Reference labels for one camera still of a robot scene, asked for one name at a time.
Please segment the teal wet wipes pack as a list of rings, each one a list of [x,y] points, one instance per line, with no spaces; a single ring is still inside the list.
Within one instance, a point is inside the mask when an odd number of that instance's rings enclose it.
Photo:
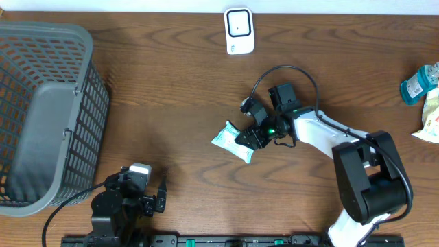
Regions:
[[[219,132],[219,134],[211,141],[212,144],[223,148],[245,163],[250,164],[254,150],[247,148],[244,145],[239,145],[235,139],[241,134],[230,121],[226,122],[226,126]]]

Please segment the yellow snack bag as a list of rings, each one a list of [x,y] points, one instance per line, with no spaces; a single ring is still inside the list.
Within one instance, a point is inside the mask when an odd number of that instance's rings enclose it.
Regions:
[[[421,119],[423,128],[412,133],[412,136],[438,144],[438,112],[438,88],[436,88],[426,94]]]

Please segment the teal mouthwash bottle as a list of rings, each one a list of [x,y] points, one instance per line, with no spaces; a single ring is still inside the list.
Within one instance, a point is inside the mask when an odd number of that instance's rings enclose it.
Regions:
[[[438,63],[422,66],[410,79],[400,85],[403,101],[411,106],[416,104],[421,97],[438,87]]]

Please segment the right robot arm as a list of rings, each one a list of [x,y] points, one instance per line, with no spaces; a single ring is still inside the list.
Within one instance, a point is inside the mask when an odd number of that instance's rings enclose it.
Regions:
[[[301,235],[289,246],[402,246],[403,240],[372,237],[380,224],[393,221],[401,207],[411,209],[413,191],[389,133],[351,130],[325,116],[315,106],[303,106],[290,83],[268,91],[275,115],[253,97],[241,112],[254,118],[235,143],[251,150],[287,136],[312,145],[334,162],[342,213],[322,236]]]

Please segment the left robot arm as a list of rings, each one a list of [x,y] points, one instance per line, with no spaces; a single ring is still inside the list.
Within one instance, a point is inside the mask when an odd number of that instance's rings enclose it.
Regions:
[[[105,191],[94,197],[91,208],[92,232],[83,246],[149,246],[150,238],[136,227],[137,220],[163,213],[167,199],[167,179],[162,179],[156,195],[145,195],[149,176],[127,167],[109,176]]]

